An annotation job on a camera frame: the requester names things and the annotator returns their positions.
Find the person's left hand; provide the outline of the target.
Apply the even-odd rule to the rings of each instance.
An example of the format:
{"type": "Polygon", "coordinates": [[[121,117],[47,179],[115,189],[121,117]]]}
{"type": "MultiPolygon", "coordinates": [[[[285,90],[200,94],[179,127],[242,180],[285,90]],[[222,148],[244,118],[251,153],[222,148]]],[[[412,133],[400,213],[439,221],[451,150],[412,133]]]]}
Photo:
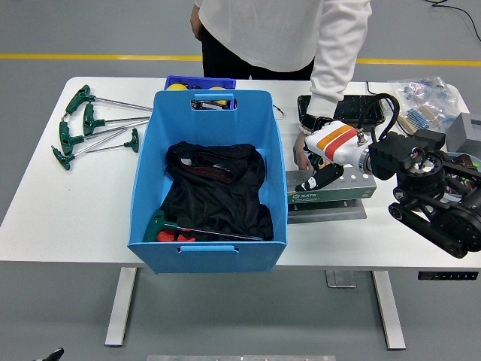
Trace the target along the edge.
{"type": "Polygon", "coordinates": [[[300,170],[313,170],[313,166],[311,165],[309,159],[304,152],[304,142],[306,137],[307,136],[304,133],[298,133],[292,149],[293,159],[294,163],[300,170]]]}

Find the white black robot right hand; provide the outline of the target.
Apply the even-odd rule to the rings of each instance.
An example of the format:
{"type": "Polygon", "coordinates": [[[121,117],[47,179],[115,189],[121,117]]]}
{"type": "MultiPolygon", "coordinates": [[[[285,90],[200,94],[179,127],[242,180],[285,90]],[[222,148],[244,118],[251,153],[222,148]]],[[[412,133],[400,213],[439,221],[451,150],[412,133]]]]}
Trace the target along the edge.
{"type": "Polygon", "coordinates": [[[297,192],[320,190],[343,175],[350,165],[363,174],[372,174],[369,145],[372,140],[361,129],[335,120],[308,135],[303,151],[314,165],[320,160],[328,164],[316,170],[305,182],[295,187],[297,192]]]}

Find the person's right hand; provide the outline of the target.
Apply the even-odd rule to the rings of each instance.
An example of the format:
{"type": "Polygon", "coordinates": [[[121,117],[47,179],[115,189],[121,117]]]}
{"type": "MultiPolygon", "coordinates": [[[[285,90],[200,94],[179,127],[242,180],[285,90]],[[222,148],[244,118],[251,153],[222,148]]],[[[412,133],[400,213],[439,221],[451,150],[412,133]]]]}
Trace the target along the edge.
{"type": "Polygon", "coordinates": [[[190,17],[190,25],[191,25],[192,33],[198,41],[200,41],[202,38],[202,29],[204,28],[199,17],[199,10],[200,8],[194,5],[192,8],[192,13],[190,17]]]}

